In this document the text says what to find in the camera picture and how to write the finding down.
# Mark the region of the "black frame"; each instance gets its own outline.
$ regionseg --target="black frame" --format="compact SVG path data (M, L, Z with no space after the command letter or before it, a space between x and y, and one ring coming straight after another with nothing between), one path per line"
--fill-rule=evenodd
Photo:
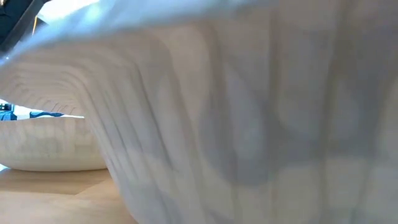
M10 4L12 1L21 0L7 0L6 4ZM0 43L0 55L5 54L18 43L21 37L25 34L27 28L31 25L34 18L40 12L43 5L48 1L50 0L31 0L29 6L18 19L18 22L14 25L12 30L6 34L6 38Z

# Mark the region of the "layered white surface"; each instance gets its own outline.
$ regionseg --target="layered white surface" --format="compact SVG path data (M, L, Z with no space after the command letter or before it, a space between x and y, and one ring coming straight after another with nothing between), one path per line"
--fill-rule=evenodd
M397 223L398 2L245 3L100 2L0 96L84 115L140 224Z
M0 164L20 170L105 169L98 144L81 118L0 122Z

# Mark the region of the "white curved structure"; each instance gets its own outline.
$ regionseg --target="white curved structure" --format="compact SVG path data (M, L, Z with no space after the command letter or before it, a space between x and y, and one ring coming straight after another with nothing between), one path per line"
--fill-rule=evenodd
M398 2L248 2L94 4L0 96L85 115L140 224L397 223Z
M105 169L83 118L0 121L0 164L31 171Z

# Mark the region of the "wooden table surface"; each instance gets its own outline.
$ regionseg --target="wooden table surface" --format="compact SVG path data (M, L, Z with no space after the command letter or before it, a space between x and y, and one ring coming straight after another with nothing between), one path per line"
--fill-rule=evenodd
M136 224L107 170L11 169L0 171L0 223Z

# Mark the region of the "blue object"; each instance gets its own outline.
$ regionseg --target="blue object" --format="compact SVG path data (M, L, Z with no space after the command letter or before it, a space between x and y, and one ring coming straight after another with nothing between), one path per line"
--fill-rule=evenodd
M43 112L30 112L29 113L29 118L38 118L38 117L41 117L41 116L53 116L53 117L60 117L60 116L63 116L63 114L61 114L61 113L50 113L50 112L45 112L45 111L43 111Z
M13 111L0 111L0 121L16 121L17 116Z

